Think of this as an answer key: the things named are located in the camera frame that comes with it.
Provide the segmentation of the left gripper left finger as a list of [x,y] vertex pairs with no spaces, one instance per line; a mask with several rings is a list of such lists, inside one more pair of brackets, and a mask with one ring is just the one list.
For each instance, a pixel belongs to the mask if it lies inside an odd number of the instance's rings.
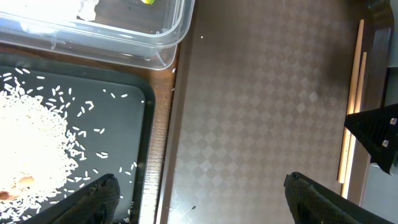
[[105,174],[23,224],[109,224],[120,195],[117,178]]

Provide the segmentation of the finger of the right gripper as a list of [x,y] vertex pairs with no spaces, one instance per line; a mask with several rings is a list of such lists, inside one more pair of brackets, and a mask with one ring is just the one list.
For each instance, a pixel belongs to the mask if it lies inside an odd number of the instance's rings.
[[349,114],[345,127],[364,146],[379,168],[397,174],[397,105]]

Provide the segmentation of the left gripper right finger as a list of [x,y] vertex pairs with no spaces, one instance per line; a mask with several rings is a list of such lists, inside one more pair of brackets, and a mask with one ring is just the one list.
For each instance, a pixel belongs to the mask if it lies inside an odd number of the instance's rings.
[[299,172],[286,175],[284,188],[296,224],[392,224]]

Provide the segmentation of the wooden chopstick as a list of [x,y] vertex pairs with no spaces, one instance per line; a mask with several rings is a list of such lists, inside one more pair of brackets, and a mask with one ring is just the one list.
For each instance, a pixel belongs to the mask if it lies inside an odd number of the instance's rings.
[[[356,38],[356,45],[354,51],[353,67],[351,72],[351,81],[349,86],[348,102],[346,114],[354,113],[356,93],[358,87],[359,67],[361,61],[361,47],[363,42],[364,32],[364,19],[361,19],[358,27],[358,34]],[[348,170],[348,156],[349,156],[349,142],[351,139],[351,133],[344,128],[343,130],[343,141],[341,146],[340,166],[338,170],[338,182],[343,184],[346,181],[347,170]]]
[[[356,89],[356,94],[355,94],[353,113],[359,113],[360,109],[361,109],[366,60],[367,60],[367,53],[364,52],[362,59],[361,59],[361,65],[360,65],[360,70],[359,70],[359,75],[358,75],[358,82],[357,82],[357,89]],[[342,185],[342,189],[341,189],[341,196],[343,198],[347,199],[348,192],[349,192],[349,184],[350,184],[350,180],[351,180],[351,173],[352,173],[352,168],[353,168],[353,158],[354,158],[356,138],[346,129],[345,129],[345,138],[344,138],[343,143],[344,143],[344,150],[346,150],[348,153],[347,154],[348,158],[347,158],[347,163],[346,163],[345,181],[344,181],[344,183]]]

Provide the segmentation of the white tissue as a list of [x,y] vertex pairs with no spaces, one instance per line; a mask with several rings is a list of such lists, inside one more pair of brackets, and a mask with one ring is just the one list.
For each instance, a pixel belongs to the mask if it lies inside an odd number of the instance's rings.
[[95,7],[99,0],[28,0],[19,1],[23,9],[34,17],[60,18],[64,20],[96,18]]

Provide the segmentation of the yellow green snack wrapper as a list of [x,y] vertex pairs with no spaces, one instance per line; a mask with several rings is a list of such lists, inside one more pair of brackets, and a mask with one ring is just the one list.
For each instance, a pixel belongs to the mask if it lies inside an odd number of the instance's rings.
[[141,0],[144,4],[153,4],[155,0]]

